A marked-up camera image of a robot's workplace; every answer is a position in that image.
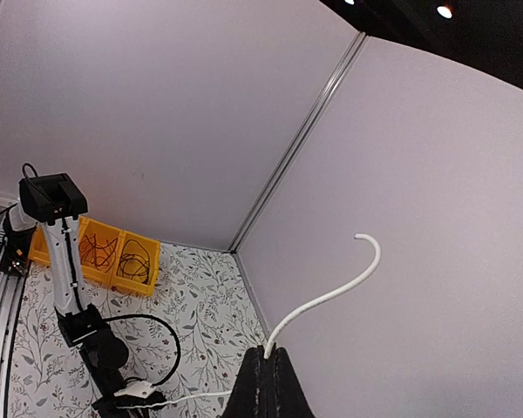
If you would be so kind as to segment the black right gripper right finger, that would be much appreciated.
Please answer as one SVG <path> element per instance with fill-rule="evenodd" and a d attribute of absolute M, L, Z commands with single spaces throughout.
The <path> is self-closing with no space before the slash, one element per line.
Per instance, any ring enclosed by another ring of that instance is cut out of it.
<path fill-rule="evenodd" d="M 284 347 L 274 350 L 268 360 L 266 416 L 314 418 L 302 385 Z"/>

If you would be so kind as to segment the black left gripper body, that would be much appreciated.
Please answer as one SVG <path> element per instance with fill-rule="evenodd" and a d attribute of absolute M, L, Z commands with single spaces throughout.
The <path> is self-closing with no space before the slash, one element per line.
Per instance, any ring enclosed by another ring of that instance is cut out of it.
<path fill-rule="evenodd" d="M 92 409 L 102 418 L 149 417 L 156 407 L 166 400 L 160 391 L 154 391 L 149 397 L 142 399 L 130 395 L 119 397 L 102 397 L 92 404 Z"/>

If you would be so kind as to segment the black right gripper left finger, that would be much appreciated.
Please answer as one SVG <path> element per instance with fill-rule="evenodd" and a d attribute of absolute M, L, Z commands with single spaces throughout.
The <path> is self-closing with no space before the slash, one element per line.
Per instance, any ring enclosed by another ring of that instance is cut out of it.
<path fill-rule="evenodd" d="M 259 415 L 258 396 L 262 360 L 262 347 L 251 347 L 245 352 L 221 418 L 254 418 Z"/>

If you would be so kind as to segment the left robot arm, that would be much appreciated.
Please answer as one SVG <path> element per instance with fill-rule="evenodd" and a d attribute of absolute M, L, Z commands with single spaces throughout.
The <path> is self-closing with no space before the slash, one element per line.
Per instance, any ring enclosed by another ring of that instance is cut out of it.
<path fill-rule="evenodd" d="M 4 218 L 8 239 L 31 239 L 42 229 L 50 259 L 53 306 L 58 328 L 68 347 L 76 347 L 100 397 L 92 406 L 102 417 L 144 417 L 161 408 L 165 396 L 153 384 L 127 382 L 120 369 L 129 349 L 102 317 L 85 292 L 78 249 L 84 194 L 66 173 L 40 176 L 25 163 L 18 202 Z"/>

